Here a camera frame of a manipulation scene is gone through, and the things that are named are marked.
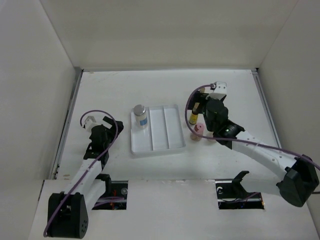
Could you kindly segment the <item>amber bottle gold cap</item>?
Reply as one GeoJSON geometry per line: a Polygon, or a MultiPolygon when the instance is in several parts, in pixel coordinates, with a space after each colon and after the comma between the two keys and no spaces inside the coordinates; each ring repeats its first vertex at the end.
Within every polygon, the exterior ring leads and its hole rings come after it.
{"type": "Polygon", "coordinates": [[[199,104],[198,104],[197,110],[200,112],[202,111],[202,108],[207,101],[208,93],[206,93],[205,90],[206,90],[205,87],[203,87],[199,90],[199,95],[198,95],[199,96],[199,98],[198,98],[199,104]]]}
{"type": "Polygon", "coordinates": [[[191,114],[189,116],[189,120],[188,122],[191,124],[191,125],[195,125],[198,121],[198,107],[199,107],[199,102],[196,102],[192,108],[192,111],[191,111],[191,114]]]}

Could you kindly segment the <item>silver-lid jar blue label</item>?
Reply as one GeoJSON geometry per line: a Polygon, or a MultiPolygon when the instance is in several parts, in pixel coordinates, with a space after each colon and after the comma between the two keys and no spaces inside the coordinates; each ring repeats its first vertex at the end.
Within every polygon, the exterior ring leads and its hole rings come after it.
{"type": "Polygon", "coordinates": [[[139,128],[145,129],[148,125],[147,109],[145,106],[138,104],[133,108],[133,114],[136,124],[139,128]]]}

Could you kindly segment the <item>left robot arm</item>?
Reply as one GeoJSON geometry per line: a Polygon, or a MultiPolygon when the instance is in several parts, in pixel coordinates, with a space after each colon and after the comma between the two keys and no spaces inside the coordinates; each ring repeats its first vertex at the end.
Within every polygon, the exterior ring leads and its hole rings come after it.
{"type": "Polygon", "coordinates": [[[84,122],[83,127],[90,132],[90,143],[71,182],[49,197],[45,237],[82,239],[92,209],[124,199],[112,189],[111,177],[102,173],[109,160],[109,149],[124,125],[113,117],[105,116],[102,120],[110,127],[97,124],[92,116],[84,122]]]}

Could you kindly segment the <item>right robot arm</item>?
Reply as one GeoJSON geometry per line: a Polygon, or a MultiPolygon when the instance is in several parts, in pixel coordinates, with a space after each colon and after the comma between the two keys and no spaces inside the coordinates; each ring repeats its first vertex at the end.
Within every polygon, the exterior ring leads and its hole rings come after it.
{"type": "Polygon", "coordinates": [[[320,166],[305,154],[266,145],[252,136],[242,126],[229,119],[229,110],[224,105],[226,93],[194,90],[185,105],[185,110],[203,115],[205,126],[214,140],[226,148],[248,156],[269,169],[276,178],[272,181],[243,178],[249,174],[243,170],[232,180],[232,192],[238,202],[251,194],[265,192],[282,197],[289,204],[301,208],[320,184],[317,171],[320,166]]]}

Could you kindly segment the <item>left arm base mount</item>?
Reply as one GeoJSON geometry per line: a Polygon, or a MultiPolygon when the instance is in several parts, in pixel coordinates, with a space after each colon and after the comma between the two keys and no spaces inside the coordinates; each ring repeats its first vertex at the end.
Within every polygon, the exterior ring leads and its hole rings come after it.
{"type": "Polygon", "coordinates": [[[126,210],[128,181],[112,181],[109,190],[98,199],[93,210],[126,210]]]}

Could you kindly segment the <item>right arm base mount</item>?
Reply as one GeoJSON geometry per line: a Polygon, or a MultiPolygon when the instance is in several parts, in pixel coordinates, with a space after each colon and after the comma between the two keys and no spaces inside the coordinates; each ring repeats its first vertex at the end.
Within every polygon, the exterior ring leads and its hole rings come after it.
{"type": "Polygon", "coordinates": [[[262,194],[248,192],[241,185],[249,171],[241,171],[234,178],[215,181],[217,205],[220,210],[264,210],[262,194]]]}

